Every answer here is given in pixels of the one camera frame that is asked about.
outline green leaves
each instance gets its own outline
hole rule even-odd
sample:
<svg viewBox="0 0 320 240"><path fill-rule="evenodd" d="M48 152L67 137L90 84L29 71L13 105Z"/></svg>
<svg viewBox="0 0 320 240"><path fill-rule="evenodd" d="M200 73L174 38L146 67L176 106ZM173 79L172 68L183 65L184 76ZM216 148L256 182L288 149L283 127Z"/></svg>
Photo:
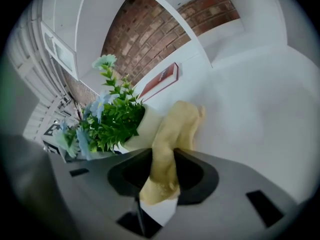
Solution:
<svg viewBox="0 0 320 240"><path fill-rule="evenodd" d="M105 72L100 72L100 75L102 75L102 76L104 76L104 77L108 77L108 74L107 73L105 73Z"/></svg>
<svg viewBox="0 0 320 240"><path fill-rule="evenodd" d="M113 80L107 80L106 81L106 85L107 86L115 86L116 85L116 81L113 79Z"/></svg>
<svg viewBox="0 0 320 240"><path fill-rule="evenodd" d="M92 152L92 153L95 153L97 152L97 142L96 141L92 141L90 144L89 144L89 150Z"/></svg>
<svg viewBox="0 0 320 240"><path fill-rule="evenodd" d="M116 93L116 94L120 94L120 90L121 90L121 87L120 86L116 86L115 88L114 88L114 93Z"/></svg>
<svg viewBox="0 0 320 240"><path fill-rule="evenodd" d="M137 102L139 95L135 95L135 90L131 88L128 81L129 75L122 79L121 84L113 74L113 63L103 62L99 67L103 68L100 74L105 77L104 86L108 86L109 94L116 98L111 104L104 104L101 114L101 122L96 116L90 115L89 120L80 121L79 125L89 132L89 149L91 152L112 151L114 146L124 144L132 136L138 136L137 127L145 114L143 103ZM75 129L69 129L66 139L69 145L76 138Z"/></svg>

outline yellow cloth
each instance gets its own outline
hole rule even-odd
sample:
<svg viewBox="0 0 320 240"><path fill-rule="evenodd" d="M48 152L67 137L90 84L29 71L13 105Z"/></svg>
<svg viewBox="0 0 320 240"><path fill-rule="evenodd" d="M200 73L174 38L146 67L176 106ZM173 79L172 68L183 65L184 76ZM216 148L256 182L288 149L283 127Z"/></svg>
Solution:
<svg viewBox="0 0 320 240"><path fill-rule="evenodd" d="M194 135L204 115L203 107L199 111L195 105L179 100L161 122L152 144L150 176L139 195L145 204L155 205L180 194L173 150L194 149Z"/></svg>

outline flower bouquet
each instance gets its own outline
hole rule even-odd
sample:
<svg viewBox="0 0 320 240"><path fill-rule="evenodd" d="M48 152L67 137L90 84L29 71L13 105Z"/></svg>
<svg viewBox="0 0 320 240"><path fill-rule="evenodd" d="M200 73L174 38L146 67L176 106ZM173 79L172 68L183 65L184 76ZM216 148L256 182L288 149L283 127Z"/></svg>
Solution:
<svg viewBox="0 0 320 240"><path fill-rule="evenodd" d="M98 58L92 67L99 69L106 78L103 85L111 87L109 93L102 91L96 101L89 103L81 111L79 123L73 127L62 122L60 129L55 132L55 139L72 158L79 151L88 160L91 153L115 152L114 147L138 136L137 128L145 114L143 102L138 102L134 89L127 77L118 84L113 76L113 67L117 58L108 54Z"/></svg>

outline light blue flower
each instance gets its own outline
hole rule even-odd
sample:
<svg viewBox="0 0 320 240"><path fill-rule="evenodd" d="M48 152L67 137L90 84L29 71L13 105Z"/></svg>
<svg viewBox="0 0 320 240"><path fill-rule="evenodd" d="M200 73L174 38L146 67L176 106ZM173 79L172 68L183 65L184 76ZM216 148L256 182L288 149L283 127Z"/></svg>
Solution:
<svg viewBox="0 0 320 240"><path fill-rule="evenodd" d="M90 111L94 117L98 118L98 123L101 123L101 114L105 110L105 104L109 101L110 95L105 91L100 93L100 96L96 98L96 101L92 104Z"/></svg>
<svg viewBox="0 0 320 240"><path fill-rule="evenodd" d="M62 129L54 130L52 133L56 143L64 150L68 152L70 157L75 158L77 153L80 151L79 145L77 143L77 139L74 138L71 145L68 146L67 140L65 138L65 134Z"/></svg>
<svg viewBox="0 0 320 240"><path fill-rule="evenodd" d="M79 141L79 148L81 150L81 153L85 157L89 157L90 156L90 151L89 151L90 138L89 138L88 129L84 130L82 126L80 126L75 131L76 131L76 137Z"/></svg>
<svg viewBox="0 0 320 240"><path fill-rule="evenodd" d="M63 120L63 121L61 122L60 128L61 128L61 130L62 130L62 132L63 132L64 134L67 133L68 125L67 125L66 120Z"/></svg>
<svg viewBox="0 0 320 240"><path fill-rule="evenodd" d="M91 108L92 104L89 103L88 105L86 105L85 109L84 109L84 113L83 113L83 120L87 120L89 114L90 114L90 108Z"/></svg>
<svg viewBox="0 0 320 240"><path fill-rule="evenodd" d="M117 61L117 58L113 54L108 54L108 55L102 55L101 57L97 58L93 63L92 67L94 69L99 69L103 70L102 65L106 65L108 67L114 67L115 62Z"/></svg>

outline cabinet door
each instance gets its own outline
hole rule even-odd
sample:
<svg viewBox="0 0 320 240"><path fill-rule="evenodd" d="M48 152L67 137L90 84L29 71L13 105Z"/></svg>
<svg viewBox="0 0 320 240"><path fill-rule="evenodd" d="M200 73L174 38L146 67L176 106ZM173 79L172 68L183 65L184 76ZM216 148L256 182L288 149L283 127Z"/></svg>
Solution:
<svg viewBox="0 0 320 240"><path fill-rule="evenodd" d="M49 54L76 80L78 70L76 53L64 43L43 21L41 22L44 46Z"/></svg>

